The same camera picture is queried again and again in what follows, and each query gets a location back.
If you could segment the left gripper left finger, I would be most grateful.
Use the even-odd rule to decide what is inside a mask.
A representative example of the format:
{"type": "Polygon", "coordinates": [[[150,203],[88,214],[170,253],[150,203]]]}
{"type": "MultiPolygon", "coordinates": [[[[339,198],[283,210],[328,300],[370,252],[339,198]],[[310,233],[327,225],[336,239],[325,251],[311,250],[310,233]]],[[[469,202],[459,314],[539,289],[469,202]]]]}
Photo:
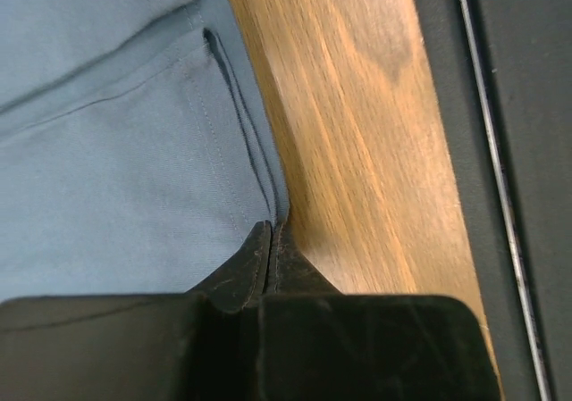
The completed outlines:
{"type": "Polygon", "coordinates": [[[189,311],[234,314],[263,292],[272,241],[272,224],[257,222],[239,250],[192,288],[189,311]]]}

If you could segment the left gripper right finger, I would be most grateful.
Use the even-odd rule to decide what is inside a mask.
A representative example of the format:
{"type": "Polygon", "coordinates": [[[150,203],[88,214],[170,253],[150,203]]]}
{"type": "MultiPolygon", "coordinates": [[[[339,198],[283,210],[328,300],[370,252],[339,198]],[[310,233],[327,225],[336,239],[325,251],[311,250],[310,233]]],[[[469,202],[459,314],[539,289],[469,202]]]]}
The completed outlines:
{"type": "Polygon", "coordinates": [[[300,252],[288,221],[269,224],[267,295],[339,295],[341,292],[300,252]]]}

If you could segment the blue-grey t-shirt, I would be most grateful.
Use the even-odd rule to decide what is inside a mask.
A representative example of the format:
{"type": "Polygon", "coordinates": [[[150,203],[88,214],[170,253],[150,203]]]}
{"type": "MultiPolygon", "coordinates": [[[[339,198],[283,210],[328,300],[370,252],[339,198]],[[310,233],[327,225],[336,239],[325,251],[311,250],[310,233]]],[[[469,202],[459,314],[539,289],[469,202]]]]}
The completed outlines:
{"type": "Polygon", "coordinates": [[[288,191],[229,0],[1,0],[1,297],[185,291],[288,191]]]}

